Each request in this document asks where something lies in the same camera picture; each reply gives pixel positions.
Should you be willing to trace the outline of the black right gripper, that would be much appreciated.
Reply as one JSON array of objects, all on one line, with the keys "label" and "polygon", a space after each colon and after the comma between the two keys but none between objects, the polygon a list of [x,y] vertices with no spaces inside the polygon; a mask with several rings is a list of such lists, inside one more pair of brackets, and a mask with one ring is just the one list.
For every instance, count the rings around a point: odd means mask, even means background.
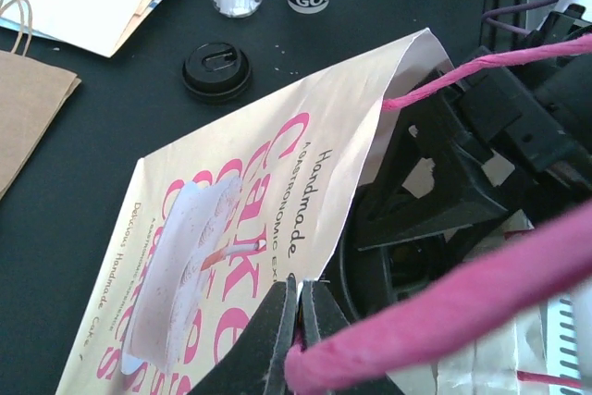
[{"label": "black right gripper", "polygon": [[[484,68],[444,93],[382,112],[384,146],[353,214],[358,251],[503,221],[542,222],[591,198],[591,56]],[[509,176],[496,183],[501,162]],[[495,162],[487,171],[488,162]]]}]

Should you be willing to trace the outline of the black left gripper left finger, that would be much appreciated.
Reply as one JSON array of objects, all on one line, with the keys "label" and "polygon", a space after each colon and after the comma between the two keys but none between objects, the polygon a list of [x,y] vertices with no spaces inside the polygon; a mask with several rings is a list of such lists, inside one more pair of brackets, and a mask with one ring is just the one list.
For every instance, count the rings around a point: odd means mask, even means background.
[{"label": "black left gripper left finger", "polygon": [[194,395],[283,395],[284,363],[294,339],[297,284],[275,282],[225,357],[191,390]]}]

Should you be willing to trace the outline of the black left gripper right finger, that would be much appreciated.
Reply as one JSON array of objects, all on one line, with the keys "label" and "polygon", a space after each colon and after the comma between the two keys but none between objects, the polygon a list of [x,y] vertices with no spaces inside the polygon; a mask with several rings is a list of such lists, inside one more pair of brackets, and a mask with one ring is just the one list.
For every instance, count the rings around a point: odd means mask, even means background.
[{"label": "black left gripper right finger", "polygon": [[351,389],[408,364],[408,340],[396,308],[347,325],[324,339],[320,338],[318,308],[339,307],[324,284],[306,281],[302,286],[303,394]]}]

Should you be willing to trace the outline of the cake print paper bag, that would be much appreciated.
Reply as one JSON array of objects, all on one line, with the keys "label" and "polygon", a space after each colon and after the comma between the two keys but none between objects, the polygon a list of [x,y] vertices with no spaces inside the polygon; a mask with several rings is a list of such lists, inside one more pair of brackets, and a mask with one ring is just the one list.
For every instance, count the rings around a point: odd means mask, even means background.
[{"label": "cake print paper bag", "polygon": [[[325,285],[342,233],[375,177],[382,112],[484,68],[589,54],[582,37],[453,68],[422,30],[322,69],[140,159],[57,387],[60,394],[192,394],[277,281],[298,313],[284,363],[302,393],[302,286]],[[416,394],[577,390],[550,366],[540,302],[575,289],[584,352],[591,317],[591,198],[542,222],[522,210],[442,235],[441,271],[396,308]],[[349,321],[318,308],[320,338]]]}]

